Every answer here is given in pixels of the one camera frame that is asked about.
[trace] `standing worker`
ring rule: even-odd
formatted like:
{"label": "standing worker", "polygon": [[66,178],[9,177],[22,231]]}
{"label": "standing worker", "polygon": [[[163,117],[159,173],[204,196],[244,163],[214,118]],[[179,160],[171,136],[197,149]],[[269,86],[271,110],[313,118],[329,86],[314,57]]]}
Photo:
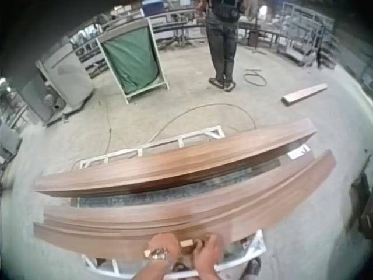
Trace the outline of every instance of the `standing worker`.
{"label": "standing worker", "polygon": [[258,6],[258,0],[200,0],[197,11],[206,12],[206,33],[215,78],[209,83],[230,92],[235,88],[233,81],[234,57],[238,39],[238,20],[241,11],[248,11],[251,2]]}

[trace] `black shoe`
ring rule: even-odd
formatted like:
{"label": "black shoe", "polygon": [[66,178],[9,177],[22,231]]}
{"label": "black shoe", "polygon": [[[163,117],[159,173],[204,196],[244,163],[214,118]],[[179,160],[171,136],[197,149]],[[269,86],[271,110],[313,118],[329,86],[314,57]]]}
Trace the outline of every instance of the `black shoe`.
{"label": "black shoe", "polygon": [[247,275],[258,276],[261,269],[262,269],[261,258],[257,257],[257,258],[252,259],[247,264],[247,266],[244,270],[244,273],[242,273],[242,275],[240,277],[240,280],[243,280],[245,278],[245,276],[247,276]]}
{"label": "black shoe", "polygon": [[221,82],[219,82],[215,78],[209,78],[209,83],[212,84],[213,86],[219,88],[219,89],[223,89],[224,88],[224,84],[221,83]]}
{"label": "black shoe", "polygon": [[231,92],[235,88],[235,82],[224,83],[224,91]]}

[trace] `electrical cable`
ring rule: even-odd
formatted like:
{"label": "electrical cable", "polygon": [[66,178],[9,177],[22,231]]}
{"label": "electrical cable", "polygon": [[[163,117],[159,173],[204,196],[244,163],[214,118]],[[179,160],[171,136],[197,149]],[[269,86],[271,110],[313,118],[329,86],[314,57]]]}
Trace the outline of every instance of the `electrical cable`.
{"label": "electrical cable", "polygon": [[[159,135],[170,125],[172,124],[174,121],[176,121],[177,119],[179,119],[180,117],[192,112],[192,111],[195,111],[197,109],[201,109],[201,108],[205,108],[205,107],[211,107],[211,106],[229,106],[229,107],[232,107],[232,108],[236,108],[240,111],[242,111],[246,116],[248,116],[248,118],[252,121],[253,125],[254,125],[254,129],[256,129],[256,123],[255,123],[255,120],[252,118],[252,116],[250,115],[249,112],[247,112],[245,109],[243,109],[242,107],[238,106],[238,105],[235,105],[235,104],[230,104],[230,103],[210,103],[210,104],[204,104],[204,105],[200,105],[200,106],[196,106],[194,108],[191,108],[187,111],[184,111],[183,113],[177,115],[176,117],[172,118],[170,121],[168,121],[160,130],[158,130],[154,135],[153,137],[151,137],[148,141],[148,143],[151,143],[153,142],[157,137],[159,137]],[[106,104],[106,108],[107,108],[107,111],[106,111],[106,116],[107,116],[107,121],[108,121],[108,124],[109,124],[109,139],[108,139],[108,144],[107,144],[107,147],[106,147],[106,150],[105,152],[103,153],[106,154],[107,151],[109,150],[109,147],[110,147],[110,143],[111,143],[111,123],[110,123],[110,120],[109,120],[109,116],[108,116],[108,106]],[[239,132],[238,129],[234,128],[234,127],[231,127],[231,126],[227,126],[228,128],[234,130],[235,132]],[[77,160],[73,166],[71,167],[71,170],[73,170],[73,168],[75,167],[75,165],[80,162],[81,160]]]}
{"label": "electrical cable", "polygon": [[103,155],[105,155],[109,150],[109,147],[110,147],[110,144],[111,144],[111,132],[112,132],[111,123],[110,123],[110,119],[109,119],[109,106],[106,102],[105,102],[105,105],[106,105],[106,120],[107,120],[107,124],[109,125],[109,139],[107,141],[107,146],[106,146],[106,149],[105,149],[105,152],[103,153]]}
{"label": "electrical cable", "polygon": [[[248,71],[248,73],[244,74],[244,80],[247,83],[250,83],[254,86],[266,86],[267,85],[267,80],[261,74],[258,73],[258,72],[261,72],[262,70],[260,70],[260,69],[246,69],[246,71]],[[261,78],[262,81],[263,81],[263,84],[251,82],[250,80],[248,80],[248,78],[247,78],[248,76]]]}
{"label": "electrical cable", "polygon": [[[111,128],[111,123],[110,123],[110,119],[109,119],[109,107],[108,107],[108,104],[105,103],[105,106],[106,106],[106,120],[107,120],[107,123],[108,123],[108,126],[109,126],[109,137],[108,137],[108,141],[107,141],[107,146],[105,148],[105,152],[102,153],[101,155],[105,155],[109,148],[110,148],[110,144],[111,144],[111,134],[112,134],[112,128]],[[77,163],[79,163],[80,161],[82,161],[81,159],[78,159],[74,162],[74,164],[72,165],[72,167],[70,168],[70,170],[73,170],[74,167],[76,166]]]}
{"label": "electrical cable", "polygon": [[244,114],[246,114],[246,116],[248,116],[250,118],[250,120],[252,121],[253,125],[254,125],[254,129],[256,129],[256,123],[254,121],[254,119],[251,117],[251,115],[249,114],[249,112],[247,112],[246,110],[244,110],[242,107],[238,106],[238,105],[235,105],[235,104],[230,104],[230,103],[210,103],[210,104],[204,104],[204,105],[200,105],[200,106],[196,106],[194,108],[191,108],[179,115],[177,115],[176,117],[174,117],[173,119],[171,119],[170,121],[168,121],[160,130],[158,130],[157,133],[155,133],[153,135],[153,137],[151,137],[148,141],[148,143],[151,143],[153,142],[170,124],[172,124],[174,121],[176,121],[178,118],[194,111],[194,110],[197,110],[197,109],[201,109],[201,108],[205,108],[205,107],[210,107],[210,106],[229,106],[229,107],[233,107],[233,108],[236,108],[236,109],[239,109],[240,111],[242,111]]}

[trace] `light fixture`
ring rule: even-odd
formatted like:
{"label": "light fixture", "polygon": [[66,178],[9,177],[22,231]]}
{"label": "light fixture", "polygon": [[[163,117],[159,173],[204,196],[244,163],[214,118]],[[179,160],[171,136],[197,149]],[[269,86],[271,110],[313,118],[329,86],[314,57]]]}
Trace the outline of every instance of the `light fixture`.
{"label": "light fixture", "polygon": [[261,6],[261,8],[259,9],[259,14],[261,16],[265,16],[267,14],[267,6],[266,5]]}

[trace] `white frame stand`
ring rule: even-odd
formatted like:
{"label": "white frame stand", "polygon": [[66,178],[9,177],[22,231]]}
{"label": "white frame stand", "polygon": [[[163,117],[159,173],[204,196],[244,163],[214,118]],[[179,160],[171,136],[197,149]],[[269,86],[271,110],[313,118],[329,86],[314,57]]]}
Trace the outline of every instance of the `white frame stand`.
{"label": "white frame stand", "polygon": [[[123,149],[119,150],[117,152],[108,153],[106,155],[102,156],[96,156],[90,159],[85,159],[80,161],[79,168],[87,168],[92,165],[92,163],[101,163],[106,164],[109,162],[110,159],[114,159],[118,156],[128,155],[129,157],[133,156],[143,156],[143,153],[145,150],[150,148],[155,148],[167,144],[171,144],[174,142],[178,143],[179,148],[182,148],[185,146],[185,140],[186,139],[198,139],[201,136],[207,137],[207,140],[210,139],[222,139],[225,137],[225,134],[221,128],[220,125],[216,127],[210,127],[199,131],[194,131],[187,134],[182,134],[177,137],[168,138],[165,140],[160,140],[152,143],[148,143],[142,146],[139,146],[137,148],[133,149]],[[248,262],[249,260],[252,260],[253,258],[256,258],[263,254],[266,251],[266,246],[263,239],[263,232],[261,230],[258,230],[255,234],[253,234],[251,237],[248,237],[245,242],[242,242],[242,253],[239,254],[240,256],[237,257],[234,260],[228,260],[226,262],[222,262],[220,264],[217,264],[215,266],[215,270],[219,272],[223,272],[229,268],[236,267],[238,265],[244,264]],[[85,255],[82,255],[83,261],[85,262],[86,267],[98,274],[105,275],[107,277],[114,277],[119,279],[132,279],[135,274],[134,273],[127,273],[124,271],[120,271],[118,266],[117,260],[110,260],[112,265],[112,271],[101,269],[97,266],[97,263],[95,261],[92,261],[90,258],[88,258]],[[181,279],[181,278],[187,278],[187,277],[196,277],[198,276],[198,273],[195,270],[191,271],[182,271],[182,272],[173,272],[170,274],[167,274],[164,279]]]}
{"label": "white frame stand", "polygon": [[[132,92],[131,94],[126,94],[125,91],[124,91],[124,88],[122,87],[120,81],[118,80],[115,72],[114,72],[114,69],[112,68],[112,65],[108,59],[108,57],[106,56],[106,53],[103,49],[103,46],[101,45],[104,41],[108,40],[107,37],[110,37],[110,38],[114,38],[116,36],[121,36],[123,34],[125,34],[126,32],[128,31],[131,31],[131,26],[134,26],[134,25],[143,25],[141,24],[140,21],[145,21],[147,22],[147,24],[145,25],[148,29],[149,29],[149,32],[150,32],[150,36],[151,36],[151,44],[156,52],[156,62],[157,62],[157,65],[158,65],[158,68],[159,68],[159,79],[161,80],[159,83],[152,83],[151,85],[148,85],[142,89],[139,89],[135,92]],[[121,93],[123,94],[123,97],[126,101],[127,104],[129,104],[129,101],[131,100],[131,97],[135,96],[135,95],[139,95],[141,93],[144,93],[144,92],[147,92],[151,89],[154,89],[156,87],[159,87],[159,86],[163,86],[165,85],[167,90],[170,89],[169,85],[168,85],[168,82],[166,80],[166,76],[164,74],[164,71],[163,71],[163,67],[162,67],[162,63],[159,59],[159,52],[158,52],[158,46],[156,44],[156,40],[154,38],[154,33],[153,33],[153,27],[152,27],[152,23],[150,22],[149,18],[144,18],[144,19],[140,19],[140,20],[137,20],[137,21],[134,21],[134,22],[130,22],[130,23],[127,23],[127,24],[124,24],[122,26],[118,26],[117,28],[115,29],[111,29],[109,31],[107,31],[106,33],[103,33],[101,34],[100,36],[98,36],[96,38],[96,41],[97,41],[97,45],[101,51],[101,53],[103,54],[104,58],[105,58],[105,61],[109,67],[109,70],[111,72],[111,74],[113,75],[117,85],[119,86],[119,89],[121,91]]]}

